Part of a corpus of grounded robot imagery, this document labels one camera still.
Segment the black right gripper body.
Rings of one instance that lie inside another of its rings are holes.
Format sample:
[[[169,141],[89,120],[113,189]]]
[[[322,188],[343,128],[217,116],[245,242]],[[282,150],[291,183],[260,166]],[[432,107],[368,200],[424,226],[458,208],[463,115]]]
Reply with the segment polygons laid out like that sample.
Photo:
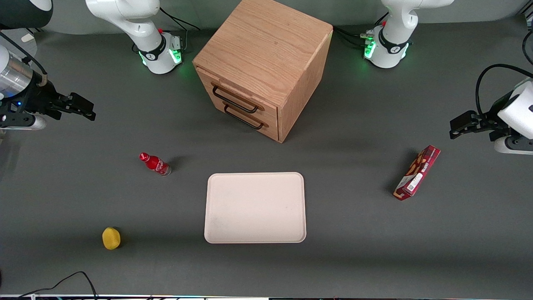
[[[38,113],[60,120],[62,113],[69,113],[65,96],[58,93],[55,86],[48,82],[43,87],[31,82],[17,95],[17,104],[30,113]]]

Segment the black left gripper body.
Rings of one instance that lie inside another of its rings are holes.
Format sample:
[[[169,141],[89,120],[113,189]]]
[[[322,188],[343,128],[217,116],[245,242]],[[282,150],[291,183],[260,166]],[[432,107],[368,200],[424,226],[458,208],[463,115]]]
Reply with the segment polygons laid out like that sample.
[[[497,99],[486,112],[482,111],[480,100],[478,100],[478,114],[482,118],[480,127],[490,131],[489,138],[491,142],[496,142],[499,139],[504,142],[508,138],[514,140],[522,137],[518,131],[512,129],[512,127],[498,116],[500,111],[510,105],[512,100],[516,99],[516,96],[512,96],[512,93],[513,91],[510,91]]]

